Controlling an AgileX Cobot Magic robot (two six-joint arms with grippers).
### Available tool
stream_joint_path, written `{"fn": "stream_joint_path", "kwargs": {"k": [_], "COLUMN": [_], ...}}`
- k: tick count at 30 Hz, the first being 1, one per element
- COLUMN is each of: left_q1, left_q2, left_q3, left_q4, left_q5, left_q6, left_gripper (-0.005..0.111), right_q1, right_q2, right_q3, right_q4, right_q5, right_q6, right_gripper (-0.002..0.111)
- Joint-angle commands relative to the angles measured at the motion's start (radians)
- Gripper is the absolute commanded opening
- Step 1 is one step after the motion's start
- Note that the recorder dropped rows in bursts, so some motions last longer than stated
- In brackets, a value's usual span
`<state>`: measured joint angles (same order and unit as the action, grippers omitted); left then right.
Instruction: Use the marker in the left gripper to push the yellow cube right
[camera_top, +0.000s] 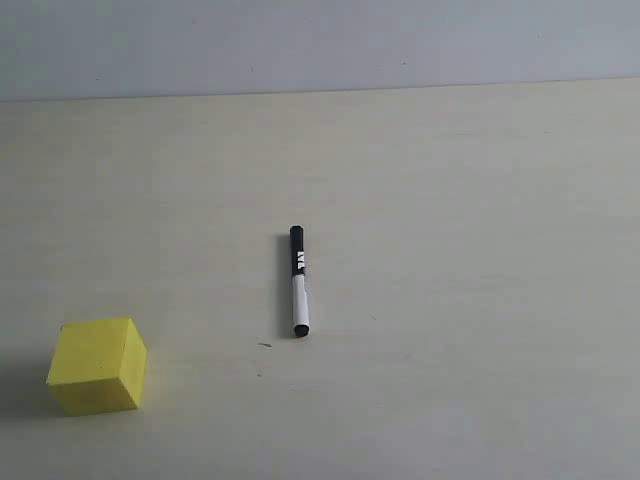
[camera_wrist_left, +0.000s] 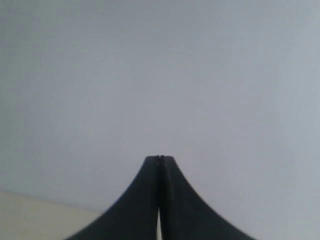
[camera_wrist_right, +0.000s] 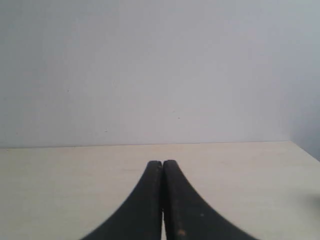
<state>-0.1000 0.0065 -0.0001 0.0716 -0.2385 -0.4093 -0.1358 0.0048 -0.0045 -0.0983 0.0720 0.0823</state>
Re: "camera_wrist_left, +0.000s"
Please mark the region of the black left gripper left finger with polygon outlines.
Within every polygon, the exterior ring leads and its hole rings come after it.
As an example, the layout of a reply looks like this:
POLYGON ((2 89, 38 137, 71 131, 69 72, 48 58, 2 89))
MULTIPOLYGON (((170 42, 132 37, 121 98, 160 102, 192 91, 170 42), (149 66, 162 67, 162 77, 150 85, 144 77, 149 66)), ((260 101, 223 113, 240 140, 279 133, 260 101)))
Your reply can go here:
POLYGON ((69 240, 156 240, 160 157, 145 158, 134 180, 101 216, 69 240))

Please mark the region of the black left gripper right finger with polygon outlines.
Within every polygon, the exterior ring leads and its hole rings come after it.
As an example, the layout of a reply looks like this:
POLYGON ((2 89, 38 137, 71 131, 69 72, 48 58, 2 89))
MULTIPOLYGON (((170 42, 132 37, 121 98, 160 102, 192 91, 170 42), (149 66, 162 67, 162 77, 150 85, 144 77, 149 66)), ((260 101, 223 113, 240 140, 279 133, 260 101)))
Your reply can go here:
POLYGON ((159 157, 159 214, 164 240, 252 240, 192 188, 172 156, 159 157))

